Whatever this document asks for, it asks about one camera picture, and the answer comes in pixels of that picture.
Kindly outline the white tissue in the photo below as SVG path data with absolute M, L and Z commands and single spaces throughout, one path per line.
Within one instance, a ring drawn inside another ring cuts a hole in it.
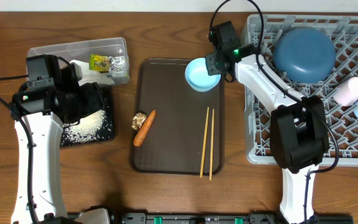
M 108 77 L 109 73 L 101 73 L 98 71 L 90 70 L 89 63 L 82 62 L 79 60 L 71 60 L 71 64 L 78 68 L 80 71 L 81 79 L 78 81 L 79 85 L 84 85 L 85 83 L 94 83 L 96 82 L 99 85 L 114 85 L 115 82 L 111 77 Z

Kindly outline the light blue bowl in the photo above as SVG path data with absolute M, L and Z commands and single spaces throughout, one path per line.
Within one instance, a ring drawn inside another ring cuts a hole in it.
M 192 60 L 185 68 L 185 80 L 198 92 L 212 90 L 221 79 L 221 75 L 208 75 L 205 58 Z

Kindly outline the yellow green snack wrapper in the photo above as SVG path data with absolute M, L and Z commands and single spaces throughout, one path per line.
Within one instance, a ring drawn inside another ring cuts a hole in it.
M 126 66 L 124 56 L 103 56 L 91 54 L 89 57 L 89 69 L 101 73 L 123 72 Z

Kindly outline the brown food scrap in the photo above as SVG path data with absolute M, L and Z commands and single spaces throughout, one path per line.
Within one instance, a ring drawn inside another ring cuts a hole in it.
M 145 113 L 136 113 L 132 118 L 132 129 L 138 131 L 142 127 L 146 119 L 147 115 Z

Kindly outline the orange carrot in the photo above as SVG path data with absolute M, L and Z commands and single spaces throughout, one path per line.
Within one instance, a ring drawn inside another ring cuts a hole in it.
M 143 123 L 142 127 L 139 129 L 139 132 L 137 133 L 137 135 L 135 136 L 135 138 L 133 140 L 134 146 L 139 147 L 143 143 L 149 129 L 151 128 L 151 125 L 154 121 L 156 114 L 157 114 L 157 110 L 153 110 L 149 114 L 149 116 L 147 117 L 147 119 L 145 120 L 145 122 Z

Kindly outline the pink cup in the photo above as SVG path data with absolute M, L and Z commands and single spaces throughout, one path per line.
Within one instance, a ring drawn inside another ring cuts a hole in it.
M 358 100 L 358 77 L 351 77 L 340 84 L 333 98 L 343 106 L 353 105 Z

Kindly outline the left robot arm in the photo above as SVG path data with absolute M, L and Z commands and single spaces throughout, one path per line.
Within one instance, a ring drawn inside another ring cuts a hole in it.
M 105 107 L 97 83 L 79 84 L 81 70 L 61 67 L 62 57 L 38 55 L 26 60 L 28 80 L 0 102 L 15 121 L 19 143 L 19 178 L 11 223 L 110 223 L 103 206 L 70 218 L 60 183 L 60 144 L 64 124 L 78 124 Z

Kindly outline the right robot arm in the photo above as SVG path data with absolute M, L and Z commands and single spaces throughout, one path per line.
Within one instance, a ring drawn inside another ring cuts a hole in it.
M 313 182 L 323 155 L 338 147 L 327 125 L 324 104 L 317 96 L 306 97 L 287 85 L 265 63 L 261 45 L 244 45 L 232 22 L 209 25 L 208 39 L 213 53 L 206 56 L 208 75 L 230 75 L 246 86 L 270 113 L 270 151 L 283 171 L 283 198 L 280 213 L 287 223 L 310 223 Z

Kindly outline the grey dishwasher rack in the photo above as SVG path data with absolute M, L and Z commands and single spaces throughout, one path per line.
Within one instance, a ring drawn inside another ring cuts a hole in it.
M 297 83 L 281 74 L 284 81 L 305 96 L 319 96 L 326 110 L 327 123 L 339 146 L 339 166 L 358 167 L 358 118 L 355 106 L 344 107 L 334 101 L 336 87 L 351 77 L 358 77 L 358 16 L 318 16 L 253 14 L 242 31 L 245 43 L 257 45 L 262 37 L 262 53 L 273 68 L 273 50 L 279 38 L 289 30 L 310 27 L 328 36 L 336 51 L 334 68 L 327 78 L 317 83 Z

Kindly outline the clear plastic bin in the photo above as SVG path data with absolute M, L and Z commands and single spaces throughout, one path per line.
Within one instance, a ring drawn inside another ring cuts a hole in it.
M 125 85 L 128 84 L 130 81 L 129 57 L 127 54 L 126 41 L 122 37 L 34 47 L 28 51 L 27 56 L 33 57 L 43 54 L 63 57 L 68 62 L 70 62 L 71 60 L 79 60 L 87 63 L 89 63 L 90 61 L 91 54 L 113 57 L 124 56 L 126 58 L 126 66 L 124 67 L 124 71 L 107 73 L 109 73 L 108 77 L 111 77 L 115 82 L 114 85 Z

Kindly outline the brown serving tray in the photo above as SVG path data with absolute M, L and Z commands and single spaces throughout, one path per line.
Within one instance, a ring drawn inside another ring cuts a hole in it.
M 189 60 L 150 58 L 139 68 L 135 112 L 157 110 L 143 143 L 132 146 L 138 172 L 199 175 L 206 110 L 209 107 L 204 174 L 209 175 L 214 109 L 213 175 L 224 165 L 224 84 L 198 92 L 185 80 Z

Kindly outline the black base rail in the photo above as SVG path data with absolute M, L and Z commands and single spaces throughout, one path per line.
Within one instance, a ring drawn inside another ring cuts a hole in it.
M 276 224 L 287 221 L 279 213 L 255 212 L 240 215 L 132 212 L 116 215 L 103 205 L 92 206 L 69 218 L 80 223 L 118 224 Z

